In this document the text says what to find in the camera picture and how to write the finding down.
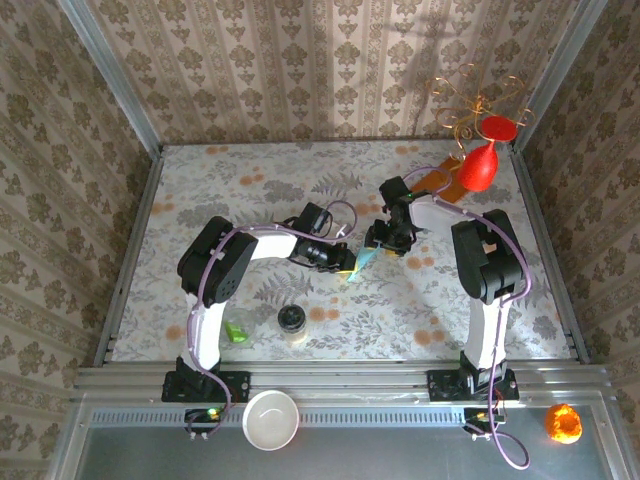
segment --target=table surface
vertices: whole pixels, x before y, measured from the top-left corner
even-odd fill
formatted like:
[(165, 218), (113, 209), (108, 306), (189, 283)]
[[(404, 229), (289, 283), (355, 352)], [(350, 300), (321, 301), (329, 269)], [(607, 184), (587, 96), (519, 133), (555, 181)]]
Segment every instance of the table surface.
[[(112, 361), (173, 360), (185, 342), (188, 307), (178, 260), (207, 221), (236, 226), (282, 221), (307, 202), (345, 199), (359, 220), (348, 240), (357, 252), (367, 228), (385, 218), (378, 188), (414, 168), (438, 165), (450, 141), (327, 142), (166, 147), (164, 167), (143, 239)], [(505, 210), (531, 267), (532, 292), (511, 309), (508, 358), (570, 358), (549, 281), (506, 151), (493, 185), (460, 205)], [(336, 224), (352, 221), (336, 208)], [(227, 361), (312, 359), (457, 359), (466, 341), (469, 298), (456, 274), (450, 238), (419, 234), (403, 258), (379, 253), (353, 282), (287, 260), (249, 265), (227, 318), (249, 330), (245, 344), (220, 339)], [(307, 341), (290, 347), (277, 325), (286, 304), (301, 305)]]

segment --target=wallpaper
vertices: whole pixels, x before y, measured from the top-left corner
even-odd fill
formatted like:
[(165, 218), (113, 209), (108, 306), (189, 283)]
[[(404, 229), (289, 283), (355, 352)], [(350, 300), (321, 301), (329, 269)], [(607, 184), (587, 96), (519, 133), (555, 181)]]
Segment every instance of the wallpaper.
[(44, 478), (149, 168), (55, 2), (0, 1), (0, 478)]
[(577, 1), (91, 0), (161, 143), (444, 136), (454, 85), (490, 97), (516, 74), (536, 85)]
[(640, 452), (640, 2), (609, 1), (526, 150), (592, 356)]

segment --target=orange toy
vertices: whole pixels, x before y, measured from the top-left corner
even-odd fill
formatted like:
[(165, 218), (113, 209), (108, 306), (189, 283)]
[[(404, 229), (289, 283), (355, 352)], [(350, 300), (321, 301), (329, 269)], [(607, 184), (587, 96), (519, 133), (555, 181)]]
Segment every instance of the orange toy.
[(582, 435), (580, 415), (565, 403), (547, 410), (544, 427), (553, 440), (565, 445), (577, 442)]

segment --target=gold wire decoration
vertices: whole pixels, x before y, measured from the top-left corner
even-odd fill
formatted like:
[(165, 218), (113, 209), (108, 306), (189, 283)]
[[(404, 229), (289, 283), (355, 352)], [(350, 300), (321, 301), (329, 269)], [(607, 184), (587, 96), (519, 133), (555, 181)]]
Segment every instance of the gold wire decoration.
[[(463, 101), (462, 107), (443, 107), (436, 110), (436, 122), (441, 127), (453, 130), (453, 138), (458, 143), (458, 147), (460, 147), (460, 151), (462, 152), (460, 158), (452, 155), (452, 158), (458, 161), (458, 165), (453, 167), (452, 170), (459, 168), (467, 156), (467, 151), (462, 143), (463, 141), (471, 140), (474, 135), (491, 141), (490, 138), (482, 134), (478, 125), (479, 120), (484, 115), (495, 115), (492, 111), (494, 105), (518, 95), (524, 91), (525, 88), (525, 84), (520, 78), (514, 75), (504, 76), (500, 79), (504, 87), (504, 95), (491, 101), (481, 92), (482, 78), (478, 79), (478, 88), (474, 97), (465, 95), (459, 91), (449, 80), (456, 74), (464, 78), (469, 78), (476, 72), (477, 67), (473, 63), (463, 63), (448, 77), (434, 77), (432, 80), (427, 80), (426, 82), (427, 90), (431, 89), (433, 83), (436, 84), (433, 90), (431, 90), (432, 95), (445, 95), (448, 90), (452, 90), (453, 93)], [(528, 108), (521, 108), (518, 111), (517, 120), (512, 121), (516, 125), (526, 127), (535, 121), (535, 114)]]

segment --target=purple cable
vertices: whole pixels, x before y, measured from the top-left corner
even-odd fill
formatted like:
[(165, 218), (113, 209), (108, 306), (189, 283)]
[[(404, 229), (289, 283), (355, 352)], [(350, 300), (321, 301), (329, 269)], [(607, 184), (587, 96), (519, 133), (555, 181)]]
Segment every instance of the purple cable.
[[(500, 301), (500, 309), (498, 310), (498, 321), (497, 321), (497, 325), (496, 325), (496, 340), (494, 342), (494, 346), (493, 346), (493, 361), (491, 363), (491, 370), (490, 370), (490, 375), (489, 375), (489, 395), (487, 398), (487, 405), (488, 405), (488, 410), (489, 410), (489, 426), (491, 428), (491, 436), (493, 438), (493, 441), (496, 444), (496, 448), (498, 449), (498, 451), (500, 452), (500, 455), (502, 455), (502, 458), (504, 458), (505, 462), (507, 462), (507, 464), (509, 464), (509, 466), (515, 468), (516, 470), (526, 470), (527, 468), (529, 468), (529, 465), (531, 464), (530, 462), (530, 458), (529, 458), (529, 452), (527, 451), (526, 447), (522, 444), (522, 442), (520, 442), (520, 440), (518, 440), (516, 437), (514, 437), (513, 435), (510, 435), (508, 433), (504, 433), (504, 432), (498, 432), (495, 426), (495, 417), (493, 414), (493, 382), (495, 381), (496, 378), (496, 361), (497, 361), (497, 355), (498, 355), (498, 343), (500, 341), (500, 327), (502, 325), (502, 307), (504, 305), (506, 305), (509, 302), (514, 302), (516, 300), (519, 300), (523, 297), (525, 297), (530, 291), (531, 291), (531, 285), (532, 285), (532, 280), (531, 280), (531, 271), (529, 270), (529, 265), (527, 265), (527, 261), (524, 258), (524, 255), (522, 254), (522, 252), (520, 251), (520, 249), (516, 246), (515, 242), (513, 240), (511, 240), (511, 238), (509, 238), (509, 236), (500, 228), (498, 227), (496, 224), (494, 224), (493, 222), (487, 220), (486, 218), (484, 218), (481, 215), (478, 215), (476, 213), (470, 212), (467, 209), (463, 209), (460, 208), (456, 205), (453, 205), (449, 202), (446, 202), (440, 198), (437, 198), (435, 195), (438, 194), (440, 191), (442, 191), (443, 189), (447, 188), (449, 185), (451, 185), (452, 179), (451, 179), (451, 172), (444, 170), (444, 169), (439, 169), (437, 167), (422, 167), (419, 169), (414, 170), (413, 172), (409, 173), (408, 175), (406, 175), (404, 177), (404, 179), (409, 178), (410, 176), (412, 176), (414, 173), (417, 173), (421, 170), (427, 170), (427, 169), (432, 169), (432, 170), (438, 170), (438, 171), (444, 171), (446, 173), (446, 175), (448, 176), (448, 182), (445, 185), (445, 187), (441, 187), (440, 189), (436, 190), (434, 192), (434, 196), (433, 196), (433, 201), (436, 205), (439, 205), (440, 207), (444, 208), (445, 210), (449, 210), (451, 212), (460, 214), (460, 215), (464, 215), (466, 217), (472, 218), (473, 220), (478, 220), (479, 222), (483, 223), (484, 225), (486, 225), (487, 227), (489, 227), (491, 230), (493, 230), (494, 232), (496, 232), (498, 234), (498, 236), (509, 246), (509, 248), (511, 249), (511, 251), (513, 252), (513, 254), (516, 256), (516, 259), (518, 260), (518, 263), (520, 264), (521, 268), (522, 268), (522, 272), (524, 274), (524, 278), (525, 278), (525, 287), (524, 289), (517, 294), (513, 294), (511, 295), (509, 298), (501, 300)], [(509, 455), (507, 455), (507, 452), (504, 451), (504, 448), (502, 446), (502, 444), (500, 443), (500, 439), (499, 437), (506, 437), (506, 438), (510, 438), (511, 440), (513, 440), (524, 452), (524, 456), (525, 456), (525, 460), (522, 464), (517, 464), (515, 463), (513, 460), (511, 460), (511, 458), (509, 457)]]
[[(196, 301), (196, 304), (194, 305), (194, 307), (191, 309), (191, 312), (189, 313), (189, 317), (187, 319), (187, 349), (189, 350), (189, 354), (191, 355), (191, 360), (193, 361), (194, 366), (200, 371), (200, 373), (214, 380), (218, 385), (220, 385), (220, 387), (224, 391), (224, 394), (226, 397), (224, 412), (227, 412), (231, 407), (231, 392), (229, 391), (229, 387), (227, 387), (227, 385), (220, 379), (220, 377), (211, 373), (209, 370), (205, 369), (200, 364), (200, 361), (195, 355), (195, 344), (194, 344), (195, 338), (193, 334), (193, 323), (196, 319), (196, 312), (198, 312), (200, 310), (200, 307), (204, 305), (202, 301), (202, 298), (204, 297), (204, 288), (207, 282), (207, 278), (209, 278), (209, 274), (213, 269), (213, 264), (215, 263), (217, 258), (220, 256), (220, 253), (222, 253), (222, 250), (224, 249), (225, 245), (229, 242), (229, 240), (231, 240), (231, 238), (236, 233), (239, 233), (239, 232), (250, 232), (250, 231), (285, 232), (285, 233), (295, 235), (297, 237), (308, 238), (310, 240), (316, 240), (323, 243), (335, 243), (337, 240), (345, 239), (349, 237), (353, 233), (354, 229), (356, 228), (356, 225), (358, 223), (358, 213), (356, 212), (356, 209), (353, 205), (351, 205), (349, 202), (346, 202), (344, 200), (334, 200), (327, 206), (327, 210), (336, 204), (343, 204), (348, 206), (353, 212), (353, 216), (354, 216), (353, 225), (341, 237), (336, 237), (336, 238), (317, 237), (315, 235), (298, 232), (297, 230), (293, 230), (291, 228), (284, 227), (278, 224), (247, 225), (247, 226), (236, 227), (232, 229), (228, 234), (224, 236), (224, 238), (220, 241), (216, 249), (213, 251), (213, 254), (209, 259), (207, 266), (202, 272), (202, 277), (200, 278), (200, 285), (198, 286), (198, 300)], [(220, 428), (221, 425), (222, 425), (222, 420), (218, 422), (218, 425), (216, 425), (215, 428), (213, 428), (213, 430), (211, 431), (211, 434), (214, 434)]]

